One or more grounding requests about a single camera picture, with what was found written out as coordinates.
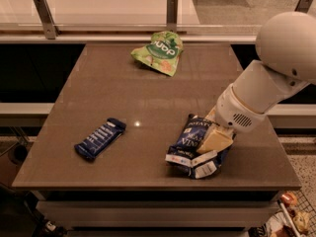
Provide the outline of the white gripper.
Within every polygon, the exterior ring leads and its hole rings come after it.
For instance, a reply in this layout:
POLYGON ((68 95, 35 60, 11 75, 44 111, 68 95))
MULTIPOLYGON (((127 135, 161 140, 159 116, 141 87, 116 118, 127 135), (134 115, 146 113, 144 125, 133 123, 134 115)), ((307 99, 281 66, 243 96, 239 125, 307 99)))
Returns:
POLYGON ((265 115, 256 114, 245 107, 236 97, 233 85, 230 84, 217 99, 215 108, 212 108, 205 116, 208 120, 216 120, 222 126, 212 125, 208 129, 197 148, 197 153, 204 154, 212 150, 222 151, 233 143, 234 131, 236 133, 250 132, 265 117, 265 115))

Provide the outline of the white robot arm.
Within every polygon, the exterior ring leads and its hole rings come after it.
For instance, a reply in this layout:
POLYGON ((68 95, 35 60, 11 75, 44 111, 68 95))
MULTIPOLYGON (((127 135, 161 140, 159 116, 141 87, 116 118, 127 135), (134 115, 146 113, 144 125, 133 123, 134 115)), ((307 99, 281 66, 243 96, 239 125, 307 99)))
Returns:
POLYGON ((255 43, 259 58, 250 62, 217 99, 206 116, 212 121, 197 152, 222 151, 233 135, 250 132, 277 103, 316 83, 316 18, 285 12, 260 28, 255 43))

